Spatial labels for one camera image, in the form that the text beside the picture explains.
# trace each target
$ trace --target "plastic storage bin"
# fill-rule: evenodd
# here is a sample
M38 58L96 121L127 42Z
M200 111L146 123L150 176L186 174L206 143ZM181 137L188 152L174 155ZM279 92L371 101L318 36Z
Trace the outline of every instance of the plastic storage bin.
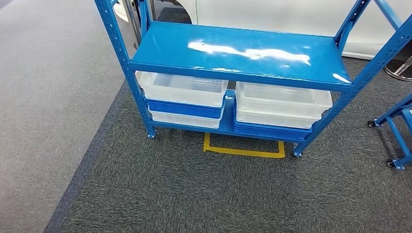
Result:
M146 99L146 102L149 105L149 110L151 111L175 113L196 117L219 119L223 111L223 102L222 107L220 108L148 99Z
M154 121L160 122L167 122L179 125L191 125L197 127L204 127L204 128L219 128L220 120L223 116L223 111L221 111L221 115L219 119L214 118L206 118L206 117L199 117L199 116L188 116L182 114L174 114L174 113L162 113L156 112L149 109L149 113L152 114L152 119Z
M242 111L320 119L332 107L329 91L236 82L236 100Z
M303 140L306 135L312 132L310 129L297 129L297 128L287 128L278 127L270 125L260 125L252 123L242 123L236 120L236 104L234 109L234 127L233 130L238 133L246 135L258 135L266 137L276 137L285 140Z
M221 107L227 80L136 72L137 82L147 99Z
M312 124L320 120L319 117L297 117L282 114L266 114L264 112L244 111L236 109L236 120L244 123L254 123L261 125L282 126L300 129L310 129Z

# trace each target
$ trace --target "dark gray carpet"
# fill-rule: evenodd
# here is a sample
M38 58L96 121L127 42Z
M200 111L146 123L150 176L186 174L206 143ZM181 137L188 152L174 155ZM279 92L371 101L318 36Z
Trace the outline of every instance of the dark gray carpet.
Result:
M163 22L192 23L187 11L183 8L165 7L157 20Z
M366 63L345 61L351 74ZM289 144L287 158L264 159L202 152L197 132L148 139L127 93L61 232L411 232L412 167L386 167L395 138L365 126L411 87L379 73L300 159ZM212 142L276 150L229 138Z

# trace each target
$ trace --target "shelving unit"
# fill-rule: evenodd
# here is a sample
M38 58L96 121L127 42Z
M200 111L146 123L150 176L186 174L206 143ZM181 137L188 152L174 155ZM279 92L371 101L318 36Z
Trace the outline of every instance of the shelving unit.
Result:
M130 59L113 13L113 1L95 0L150 138L155 137L155 127L165 127L282 140L296 143L294 155L297 157L302 156L309 143L412 36L412 16L399 25L400 21L389 5L375 0L391 24L396 26L396 32L351 81L341 54L351 29L370 0L356 1L334 37L154 22L147 11L147 0L136 1L141 15L142 42ZM276 134L238 133L234 131L235 95L231 90L226 92L224 113L218 129L153 121L135 71L337 91L340 97L323 118L313 124L312 133L304 139L283 138Z
M397 103L392 109L384 113L378 119L368 121L369 128L381 126L386 122L389 124L389 127L391 127L391 130L392 132L394 132L394 135L398 140L399 145L405 156L401 159L389 159L386 161L386 165L389 167L395 167L398 170L404 170L406 164L412 163L412 154L408 146L406 145L405 141L403 140L402 135L397 129L393 121L393 118L397 116L402 116L403 120L408 126L409 132L412 133L412 113L410 110L411 108L412 94L408 95L401 102Z

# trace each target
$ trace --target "white panel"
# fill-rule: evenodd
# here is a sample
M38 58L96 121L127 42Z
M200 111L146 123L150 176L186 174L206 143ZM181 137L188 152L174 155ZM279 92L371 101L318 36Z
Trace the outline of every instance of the white panel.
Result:
M197 0L202 25L334 35L355 0ZM402 21L412 13L408 0L388 0ZM394 30L372 0L353 29L345 54L371 58Z

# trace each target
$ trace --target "yellow floor marking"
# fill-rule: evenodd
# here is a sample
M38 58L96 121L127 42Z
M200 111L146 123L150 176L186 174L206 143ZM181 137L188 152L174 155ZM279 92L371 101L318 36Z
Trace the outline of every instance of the yellow floor marking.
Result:
M255 157L264 157L264 158L285 158L285 145L283 142L278 141L279 152L262 152L254 150L238 150L230 148L221 148L221 147L211 147L210 146L210 133L205 133L205 140L203 142L203 152L212 151L223 154L236 154L236 155L246 155L246 156L255 156Z

